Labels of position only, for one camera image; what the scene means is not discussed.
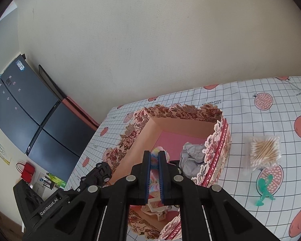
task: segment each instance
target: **plastic bag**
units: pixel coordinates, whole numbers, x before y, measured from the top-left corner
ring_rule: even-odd
[[[278,165],[281,158],[280,137],[249,137],[247,143],[247,170],[271,168]]]

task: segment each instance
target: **refrigerator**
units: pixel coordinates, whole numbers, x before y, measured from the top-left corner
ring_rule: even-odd
[[[0,129],[31,160],[67,181],[94,135],[19,55],[0,79]]]

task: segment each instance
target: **box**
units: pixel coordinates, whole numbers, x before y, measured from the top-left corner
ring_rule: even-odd
[[[176,160],[186,142],[205,143],[206,164],[201,165],[200,172],[192,180],[202,186],[214,184],[222,172],[231,143],[229,125],[217,106],[155,105],[136,111],[132,123],[121,135],[118,146],[103,154],[103,159],[113,171],[109,184],[129,175],[132,167],[142,162],[145,150],[151,151],[161,146],[169,153],[170,160]],[[179,238],[179,216],[170,219],[170,222],[154,220],[156,218],[151,219],[149,215],[134,209],[130,212],[129,225],[134,232],[146,235],[148,239]]]

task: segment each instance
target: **floral pattern box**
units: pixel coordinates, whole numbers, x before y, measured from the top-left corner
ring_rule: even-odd
[[[114,182],[129,173],[134,164],[127,166],[127,164],[122,163],[122,166],[120,166],[120,163],[125,158],[127,152],[130,151],[147,123],[150,120],[156,120],[156,118],[187,119],[197,122],[195,124],[200,124],[202,121],[206,122],[203,124],[212,124],[212,130],[208,134],[209,136],[204,144],[205,164],[201,165],[200,172],[192,180],[197,185],[206,187],[217,182],[230,151],[231,137],[229,125],[222,111],[217,106],[211,104],[205,104],[200,108],[196,108],[193,105],[180,106],[179,104],[174,104],[170,107],[155,105],[154,107],[144,107],[136,111],[133,114],[132,122],[126,127],[125,132],[121,134],[121,140],[118,145],[115,148],[108,148],[103,154],[103,160],[108,162],[113,171],[112,181]],[[124,174],[122,171],[122,173],[116,172],[117,169],[121,170],[120,167],[126,168]],[[159,229],[153,227],[131,209],[128,223],[134,232],[139,235],[145,235],[148,239],[177,239],[181,237],[180,216],[175,217],[160,232]]]

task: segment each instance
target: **grid pattern tablecloth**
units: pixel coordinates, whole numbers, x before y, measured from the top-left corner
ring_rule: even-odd
[[[288,81],[301,88],[301,77],[290,77]],[[301,116],[301,91],[287,80],[278,78],[205,87],[113,108],[87,145],[71,174],[66,190],[76,188],[80,177],[86,175],[97,162],[101,162],[106,148],[116,147],[120,135],[130,122],[128,114],[155,104],[171,106],[180,103],[200,107],[205,103],[212,103],[223,110],[232,136],[230,156],[219,184],[278,238],[285,241],[298,240],[300,235],[290,237],[289,228],[294,217],[301,211],[301,137],[294,128],[295,120]],[[267,107],[254,101],[254,96],[259,93],[270,95],[269,109],[261,110]],[[255,203],[260,195],[256,181],[260,171],[254,171],[251,175],[244,174],[243,140],[249,136],[263,135],[280,136],[283,182],[274,194],[275,200],[266,198],[265,205],[257,207]]]

